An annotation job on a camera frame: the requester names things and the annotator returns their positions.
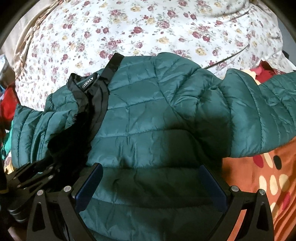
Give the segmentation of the dark green quilted puffer jacket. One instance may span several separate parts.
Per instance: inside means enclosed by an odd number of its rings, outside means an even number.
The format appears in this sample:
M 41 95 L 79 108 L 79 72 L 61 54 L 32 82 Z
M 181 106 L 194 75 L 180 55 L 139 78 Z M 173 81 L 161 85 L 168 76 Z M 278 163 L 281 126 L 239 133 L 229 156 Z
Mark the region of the dark green quilted puffer jacket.
M 223 79 L 171 53 L 123 57 L 47 97 L 16 107 L 16 168 L 59 162 L 73 176 L 100 163 L 81 217 L 96 240 L 205 240 L 222 212 L 200 166 L 269 152 L 295 137 L 295 73 L 263 84 L 240 70 Z

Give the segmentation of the bright green garment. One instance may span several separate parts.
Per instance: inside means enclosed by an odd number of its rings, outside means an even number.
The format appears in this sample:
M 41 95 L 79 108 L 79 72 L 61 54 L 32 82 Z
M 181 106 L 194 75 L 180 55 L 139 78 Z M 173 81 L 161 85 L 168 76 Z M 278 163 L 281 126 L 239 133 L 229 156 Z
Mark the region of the bright green garment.
M 12 130 L 9 130 L 8 132 L 6 132 L 6 135 L 4 137 L 3 140 L 3 145 L 1 148 L 1 159 L 4 161 L 9 152 L 11 151 L 11 137 L 12 137 Z

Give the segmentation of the orange patterned blanket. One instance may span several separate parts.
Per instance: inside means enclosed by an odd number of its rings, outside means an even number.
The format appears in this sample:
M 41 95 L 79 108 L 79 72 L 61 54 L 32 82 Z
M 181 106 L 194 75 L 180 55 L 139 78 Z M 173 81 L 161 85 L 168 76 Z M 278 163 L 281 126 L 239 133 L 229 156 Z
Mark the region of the orange patterned blanket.
M 222 176 L 242 191 L 263 189 L 273 216 L 275 240 L 287 240 L 295 227 L 295 138 L 268 153 L 225 158 Z

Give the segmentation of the red garment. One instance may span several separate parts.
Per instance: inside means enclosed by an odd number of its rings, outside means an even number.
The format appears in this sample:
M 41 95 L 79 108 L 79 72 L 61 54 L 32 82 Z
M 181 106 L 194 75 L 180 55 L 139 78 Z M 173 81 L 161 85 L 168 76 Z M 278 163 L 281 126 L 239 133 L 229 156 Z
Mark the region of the red garment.
M 12 83 L 1 96 L 1 125 L 6 130 L 11 128 L 11 122 L 14 119 L 16 106 L 18 104 L 20 104 L 20 100 L 16 93 L 16 85 Z

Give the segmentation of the beige padded headboard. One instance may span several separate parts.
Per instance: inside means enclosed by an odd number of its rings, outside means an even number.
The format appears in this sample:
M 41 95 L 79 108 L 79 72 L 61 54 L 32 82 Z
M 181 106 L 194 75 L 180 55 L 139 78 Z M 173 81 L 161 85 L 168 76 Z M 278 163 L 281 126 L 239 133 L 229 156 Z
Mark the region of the beige padded headboard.
M 37 19 L 53 9 L 60 1 L 25 1 L 24 6 L 13 14 L 1 34 L 1 54 L 5 54 L 10 66 L 19 61 L 17 56 L 23 40 Z

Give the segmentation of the white floral quilt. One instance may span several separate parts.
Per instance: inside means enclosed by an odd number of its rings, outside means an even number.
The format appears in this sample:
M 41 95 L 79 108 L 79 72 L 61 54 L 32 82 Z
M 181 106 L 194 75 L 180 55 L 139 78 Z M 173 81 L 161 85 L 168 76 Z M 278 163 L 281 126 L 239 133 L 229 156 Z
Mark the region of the white floral quilt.
M 275 14 L 261 1 L 55 1 L 29 28 L 15 66 L 22 105 L 45 107 L 71 73 L 88 76 L 114 53 L 170 52 L 223 78 L 261 61 L 289 73 Z

